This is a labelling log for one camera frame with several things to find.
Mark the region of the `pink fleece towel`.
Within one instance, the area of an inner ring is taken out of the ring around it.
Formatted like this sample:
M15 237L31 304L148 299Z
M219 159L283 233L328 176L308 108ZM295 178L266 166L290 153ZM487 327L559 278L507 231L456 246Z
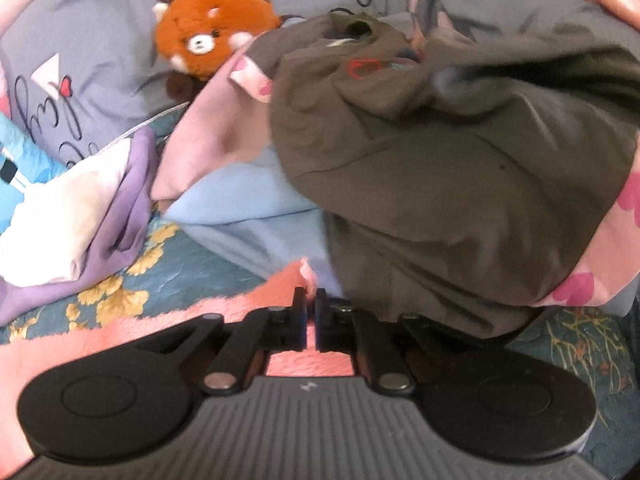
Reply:
M186 310L152 318L118 318L100 328L83 328L66 334L19 339L1 347L1 477L9 478L32 458L20 424L16 404L23 388L45 370L90 356L119 344L189 321L202 314L220 313L227 322L240 322L251 310L283 307L293 290L303 287L309 295L319 287L329 289L332 278L306 259L289 264L257 288L231 298L207 298Z

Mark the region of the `light blue garment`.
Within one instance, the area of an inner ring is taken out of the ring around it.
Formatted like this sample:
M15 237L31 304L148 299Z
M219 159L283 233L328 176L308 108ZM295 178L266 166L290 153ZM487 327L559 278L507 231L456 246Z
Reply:
M321 288L332 297L343 296L323 212L286 180L271 146L250 162L234 162L202 177L165 217L198 244L261 278L304 259Z

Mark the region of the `dark grey garment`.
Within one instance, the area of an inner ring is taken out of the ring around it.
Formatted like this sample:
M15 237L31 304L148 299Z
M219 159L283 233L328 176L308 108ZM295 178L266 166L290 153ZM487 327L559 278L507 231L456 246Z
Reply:
M247 50L343 296L480 338L639 278L639 63L581 27L420 48L326 14Z

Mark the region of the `folded purple garment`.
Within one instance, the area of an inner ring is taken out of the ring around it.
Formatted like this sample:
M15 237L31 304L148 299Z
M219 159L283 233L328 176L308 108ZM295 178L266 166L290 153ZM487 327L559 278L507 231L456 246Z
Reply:
M132 136L122 183L88 248L85 269L76 281L32 287L1 283L1 324L55 301L83 292L134 263L151 218L150 189L158 167L154 131L142 127Z

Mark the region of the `pale pink garment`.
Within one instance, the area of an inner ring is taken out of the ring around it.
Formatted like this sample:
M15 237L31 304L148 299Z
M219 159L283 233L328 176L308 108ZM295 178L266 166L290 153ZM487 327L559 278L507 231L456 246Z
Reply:
M232 54L178 121L160 158L153 200L171 203L202 177L249 162L269 144L271 80L249 48Z

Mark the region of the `folded white garment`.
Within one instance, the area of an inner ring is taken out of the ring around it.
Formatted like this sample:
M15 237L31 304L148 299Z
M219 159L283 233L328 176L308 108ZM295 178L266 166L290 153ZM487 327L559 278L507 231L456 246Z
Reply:
M1 234L1 277L30 287L76 281L125 177L131 141L107 145L47 183L27 188Z

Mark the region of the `blue floral quilt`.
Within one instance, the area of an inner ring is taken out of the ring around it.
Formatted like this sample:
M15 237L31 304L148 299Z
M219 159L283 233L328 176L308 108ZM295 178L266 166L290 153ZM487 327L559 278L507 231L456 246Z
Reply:
M1 347L19 339L107 326L118 318L152 318L207 298L231 298L265 284L250 271L152 216L137 260L74 296L32 309L1 327ZM561 310L530 326L511 349L582 378L598 420L582 451L586 462L619 479L639 461L639 311Z

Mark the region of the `blue cartoon police pillow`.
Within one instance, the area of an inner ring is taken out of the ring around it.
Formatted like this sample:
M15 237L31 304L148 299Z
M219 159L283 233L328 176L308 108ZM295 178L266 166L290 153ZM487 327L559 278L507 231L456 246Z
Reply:
M29 186L47 183L66 168L41 151L6 115L1 115L1 232L10 225L14 210Z

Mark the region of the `red panda plush toy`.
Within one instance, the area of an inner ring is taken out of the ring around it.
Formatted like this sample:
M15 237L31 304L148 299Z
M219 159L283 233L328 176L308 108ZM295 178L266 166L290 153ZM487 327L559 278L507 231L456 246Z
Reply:
M157 0L157 53L171 72L171 99L190 101L250 40L281 26L271 0Z

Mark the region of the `grey-blue printed duvet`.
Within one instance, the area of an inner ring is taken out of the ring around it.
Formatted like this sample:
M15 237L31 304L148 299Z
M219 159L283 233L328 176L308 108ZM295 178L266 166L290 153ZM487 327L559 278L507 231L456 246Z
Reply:
M469 32L591 28L639 36L579 0L1 0L1 125L64 165L177 104L167 77L207 78L274 25L330 12L403 20L438 4Z

